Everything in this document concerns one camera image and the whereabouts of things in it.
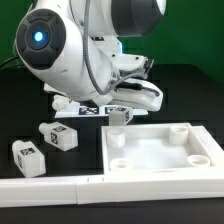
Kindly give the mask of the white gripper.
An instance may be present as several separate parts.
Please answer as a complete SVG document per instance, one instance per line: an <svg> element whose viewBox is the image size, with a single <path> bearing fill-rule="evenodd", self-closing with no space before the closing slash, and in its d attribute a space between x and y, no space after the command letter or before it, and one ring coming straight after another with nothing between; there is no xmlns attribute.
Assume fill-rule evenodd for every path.
<svg viewBox="0 0 224 224"><path fill-rule="evenodd" d="M97 94L93 102L98 106L113 104L119 106L159 111L163 92L149 81L129 78L107 95Z"/></svg>

